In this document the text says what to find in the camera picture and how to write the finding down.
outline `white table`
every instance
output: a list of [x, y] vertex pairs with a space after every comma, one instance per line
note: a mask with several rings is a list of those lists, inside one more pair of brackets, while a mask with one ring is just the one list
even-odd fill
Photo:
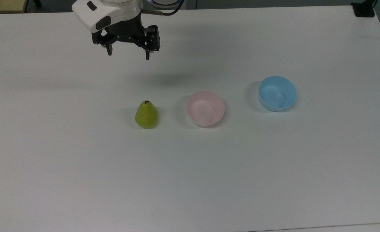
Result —
[[[380, 23], [351, 6], [143, 15], [113, 56], [72, 13], [0, 15], [0, 231], [240, 232], [380, 223]], [[287, 112], [258, 84], [289, 78]], [[189, 95], [226, 113], [198, 128]], [[152, 130], [134, 123], [143, 100]]]

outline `green pear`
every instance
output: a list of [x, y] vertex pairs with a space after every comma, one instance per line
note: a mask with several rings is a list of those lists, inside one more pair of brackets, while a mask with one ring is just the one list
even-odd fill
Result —
[[153, 128], [159, 119], [157, 109], [150, 101], [143, 101], [135, 114], [135, 122], [142, 128]]

